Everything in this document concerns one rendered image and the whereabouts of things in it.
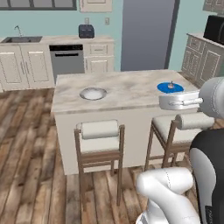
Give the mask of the cream cupboard with drawer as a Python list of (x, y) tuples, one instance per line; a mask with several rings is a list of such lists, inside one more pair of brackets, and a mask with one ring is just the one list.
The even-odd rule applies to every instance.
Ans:
[(86, 73), (106, 73), (114, 70), (113, 42), (95, 42), (83, 45)]

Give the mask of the grey wall cupboard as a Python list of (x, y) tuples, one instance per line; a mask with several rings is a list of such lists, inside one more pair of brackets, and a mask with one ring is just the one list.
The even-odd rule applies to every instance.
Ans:
[(224, 14), (224, 0), (205, 0), (203, 5), (204, 11)]

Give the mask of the dark blue toaster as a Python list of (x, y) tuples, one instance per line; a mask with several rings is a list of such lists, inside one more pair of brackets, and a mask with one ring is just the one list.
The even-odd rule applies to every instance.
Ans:
[(80, 39), (93, 39), (95, 37), (95, 29), (91, 24), (79, 25), (79, 38)]

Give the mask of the grey bowl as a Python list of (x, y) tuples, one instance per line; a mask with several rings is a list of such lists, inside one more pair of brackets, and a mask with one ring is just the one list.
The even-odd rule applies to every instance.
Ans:
[(87, 87), (80, 92), (80, 97), (85, 100), (97, 101), (104, 98), (107, 91), (98, 87)]

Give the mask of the marble top kitchen island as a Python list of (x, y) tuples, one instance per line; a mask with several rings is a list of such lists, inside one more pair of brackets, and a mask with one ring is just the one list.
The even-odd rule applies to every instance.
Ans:
[[(158, 105), (161, 92), (157, 85), (174, 82), (185, 91), (197, 88), (179, 73), (172, 70), (150, 70), (113, 73), (81, 73), (60, 75), (52, 99), (60, 153), (64, 173), (76, 174), (78, 164), (74, 142), (77, 123), (116, 119), (125, 125), (123, 165), (143, 165), (146, 157), (151, 119), (173, 115), (178, 111), (162, 110)], [(85, 88), (103, 88), (104, 98), (85, 100), (80, 92)]]

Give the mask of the cream wall cupboard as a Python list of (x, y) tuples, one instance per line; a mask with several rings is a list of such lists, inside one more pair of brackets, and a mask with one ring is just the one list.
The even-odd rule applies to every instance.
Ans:
[(111, 12), (113, 0), (79, 0), (81, 12)]

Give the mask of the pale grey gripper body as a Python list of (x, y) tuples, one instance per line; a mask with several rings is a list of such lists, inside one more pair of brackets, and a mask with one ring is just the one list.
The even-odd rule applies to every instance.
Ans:
[(198, 108), (203, 102), (199, 97), (199, 90), (179, 92), (159, 96), (159, 106), (165, 110), (184, 110)]

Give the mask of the steel tap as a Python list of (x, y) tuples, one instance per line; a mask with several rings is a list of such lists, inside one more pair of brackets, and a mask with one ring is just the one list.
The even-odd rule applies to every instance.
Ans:
[(21, 29), (20, 29), (19, 25), (16, 25), (16, 26), (14, 27), (14, 30), (17, 30), (17, 31), (18, 31), (18, 36), (19, 36), (20, 38), (23, 37), (23, 34), (22, 34), (22, 32), (21, 32)]

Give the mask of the steel dishwasher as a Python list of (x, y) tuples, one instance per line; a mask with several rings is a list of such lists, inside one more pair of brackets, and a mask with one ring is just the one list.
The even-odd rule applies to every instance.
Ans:
[(59, 74), (84, 74), (83, 45), (50, 45), (53, 77)]

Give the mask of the dark framed window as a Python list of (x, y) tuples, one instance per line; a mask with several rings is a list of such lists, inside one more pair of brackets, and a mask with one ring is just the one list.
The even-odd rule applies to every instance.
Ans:
[(0, 11), (76, 11), (76, 0), (0, 0)]

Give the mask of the cream base cupboard run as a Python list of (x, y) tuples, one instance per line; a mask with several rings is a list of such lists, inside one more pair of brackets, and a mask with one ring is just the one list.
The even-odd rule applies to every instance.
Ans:
[(48, 45), (0, 45), (0, 83), (4, 91), (53, 88)]

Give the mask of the black microwave oven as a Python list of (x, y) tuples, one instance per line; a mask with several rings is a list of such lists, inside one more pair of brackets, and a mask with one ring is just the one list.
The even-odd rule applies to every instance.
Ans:
[(207, 18), (204, 38), (224, 45), (224, 17), (210, 15)]

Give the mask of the cream panelled cupboard run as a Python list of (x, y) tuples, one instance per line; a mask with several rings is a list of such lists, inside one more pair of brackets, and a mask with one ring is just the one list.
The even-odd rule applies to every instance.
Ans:
[(198, 87), (214, 77), (224, 77), (224, 45), (202, 34), (187, 34), (181, 72)]

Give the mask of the grey sink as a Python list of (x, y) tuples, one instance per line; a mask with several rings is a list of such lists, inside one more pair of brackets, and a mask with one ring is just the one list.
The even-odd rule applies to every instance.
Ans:
[(34, 36), (34, 37), (7, 37), (1, 44), (5, 43), (38, 43), (42, 39), (42, 36)]

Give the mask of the wooden stool with cream cushion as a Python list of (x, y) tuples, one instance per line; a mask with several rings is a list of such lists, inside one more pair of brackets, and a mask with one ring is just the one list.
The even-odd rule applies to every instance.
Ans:
[(115, 172), (115, 161), (118, 162), (117, 197), (119, 206), (122, 193), (123, 148), (125, 125), (117, 120), (82, 122), (74, 130), (74, 141), (78, 162), (80, 196), (83, 210), (87, 210), (85, 197), (86, 184), (84, 169), (96, 166), (110, 166), (110, 173)]
[[(208, 130), (214, 126), (214, 119), (202, 112), (160, 115), (151, 120), (149, 142), (146, 152), (144, 169), (147, 171), (149, 161), (162, 159), (162, 167), (168, 167), (169, 158), (172, 158), (171, 166), (174, 166), (179, 153), (188, 154), (192, 140), (202, 130)], [(151, 156), (153, 136), (157, 137), (164, 154)]]

